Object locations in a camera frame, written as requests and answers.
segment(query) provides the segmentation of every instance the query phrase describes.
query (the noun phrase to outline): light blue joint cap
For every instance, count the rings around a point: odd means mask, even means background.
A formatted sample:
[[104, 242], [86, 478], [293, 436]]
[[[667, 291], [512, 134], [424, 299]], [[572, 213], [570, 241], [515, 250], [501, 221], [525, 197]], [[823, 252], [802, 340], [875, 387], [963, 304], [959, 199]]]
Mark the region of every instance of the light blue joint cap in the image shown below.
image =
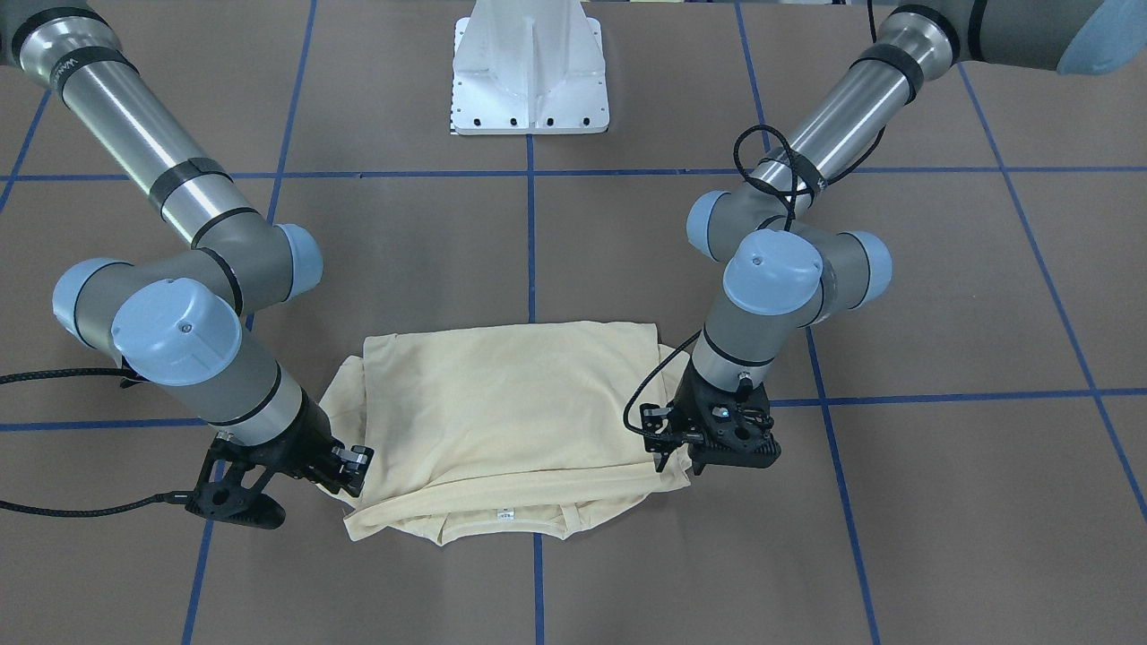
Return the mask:
[[56, 288], [52, 290], [52, 313], [56, 314], [56, 320], [63, 325], [64, 329], [68, 329], [71, 335], [87, 347], [92, 345], [84, 340], [84, 336], [79, 335], [79, 329], [76, 327], [76, 301], [79, 300], [79, 293], [84, 290], [84, 285], [87, 283], [88, 279], [95, 275], [96, 271], [111, 264], [127, 263], [110, 257], [85, 259], [64, 271], [64, 274], [56, 281]]
[[754, 231], [725, 267], [725, 295], [757, 316], [782, 316], [817, 294], [824, 261], [807, 240], [786, 231]]
[[310, 292], [322, 280], [322, 251], [306, 228], [295, 224], [275, 224], [275, 227], [287, 235], [287, 243], [290, 244], [292, 273], [287, 300], [291, 300]]
[[709, 259], [717, 262], [711, 250], [709, 250], [709, 217], [713, 213], [713, 205], [717, 200], [727, 195], [728, 191], [712, 191], [697, 197], [689, 209], [689, 217], [685, 220], [685, 234], [689, 238], [689, 243]]
[[192, 280], [159, 280], [132, 294], [111, 321], [111, 341], [127, 363], [161, 386], [194, 386], [239, 353], [235, 310]]
[[1055, 71], [1101, 75], [1147, 46], [1147, 0], [1107, 0], [1071, 39]]
[[888, 247], [884, 246], [884, 242], [872, 233], [848, 231], [848, 234], [860, 241], [865, 255], [868, 256], [868, 292], [865, 294], [864, 300], [860, 301], [860, 304], [852, 308], [858, 309], [883, 294], [884, 289], [892, 281], [892, 254], [888, 252]]

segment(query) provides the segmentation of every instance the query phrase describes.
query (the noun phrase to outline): folded garment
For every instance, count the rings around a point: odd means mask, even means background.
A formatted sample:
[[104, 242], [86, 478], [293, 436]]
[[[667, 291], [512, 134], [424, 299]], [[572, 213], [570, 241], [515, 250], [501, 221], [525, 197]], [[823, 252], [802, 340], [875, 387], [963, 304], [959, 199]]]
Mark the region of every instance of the folded garment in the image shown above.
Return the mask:
[[[439, 545], [500, 531], [565, 538], [688, 485], [685, 450], [657, 473], [622, 425], [669, 351], [656, 327], [633, 322], [367, 339], [320, 402], [336, 438], [375, 449], [362, 495], [337, 495], [353, 508], [351, 539], [385, 527]], [[678, 356], [640, 401], [669, 401], [687, 362]]]

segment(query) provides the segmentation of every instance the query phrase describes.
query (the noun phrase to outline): cloth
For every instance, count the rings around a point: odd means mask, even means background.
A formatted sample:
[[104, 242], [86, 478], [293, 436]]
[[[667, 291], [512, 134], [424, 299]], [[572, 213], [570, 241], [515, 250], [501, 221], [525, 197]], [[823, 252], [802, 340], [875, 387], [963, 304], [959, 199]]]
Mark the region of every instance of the cloth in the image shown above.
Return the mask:
[[[656, 327], [633, 322], [367, 339], [320, 402], [336, 438], [375, 450], [362, 495], [336, 496], [353, 508], [348, 534], [393, 527], [439, 545], [500, 531], [564, 539], [688, 485], [685, 450], [658, 474], [621, 421], [669, 351]], [[674, 358], [639, 403], [668, 402], [687, 360]]]

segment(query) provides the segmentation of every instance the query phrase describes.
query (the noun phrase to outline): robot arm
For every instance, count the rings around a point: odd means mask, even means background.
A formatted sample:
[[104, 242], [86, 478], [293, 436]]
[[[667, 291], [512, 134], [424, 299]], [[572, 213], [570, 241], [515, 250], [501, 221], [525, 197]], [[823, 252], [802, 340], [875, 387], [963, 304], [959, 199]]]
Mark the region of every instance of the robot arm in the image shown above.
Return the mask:
[[[53, 294], [56, 318], [80, 342], [218, 430], [187, 510], [275, 528], [284, 513], [263, 489], [276, 472], [358, 496], [373, 451], [333, 438], [326, 414], [239, 320], [319, 282], [314, 239], [267, 224], [84, 2], [3, 2], [0, 46], [5, 63], [60, 95], [190, 247], [143, 266], [81, 262]], [[212, 482], [219, 460], [231, 467]], [[244, 488], [243, 474], [257, 465], [266, 472]]]
[[864, 305], [892, 274], [876, 236], [833, 235], [791, 218], [926, 81], [966, 60], [1105, 73], [1145, 44], [1144, 0], [902, 2], [798, 126], [791, 154], [773, 150], [739, 189], [703, 195], [689, 212], [689, 241], [727, 265], [673, 402], [641, 409], [641, 434], [661, 456], [658, 468], [686, 443], [695, 474], [705, 464], [767, 467], [779, 457], [763, 386], [770, 364], [794, 331]]

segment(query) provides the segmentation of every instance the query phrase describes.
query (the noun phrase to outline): white mounting base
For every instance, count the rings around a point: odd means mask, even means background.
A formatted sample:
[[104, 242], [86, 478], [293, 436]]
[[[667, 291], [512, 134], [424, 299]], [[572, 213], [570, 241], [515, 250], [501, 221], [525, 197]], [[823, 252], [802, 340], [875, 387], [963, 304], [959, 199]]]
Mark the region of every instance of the white mounting base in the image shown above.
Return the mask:
[[454, 29], [457, 134], [609, 127], [601, 24], [577, 0], [477, 0]]

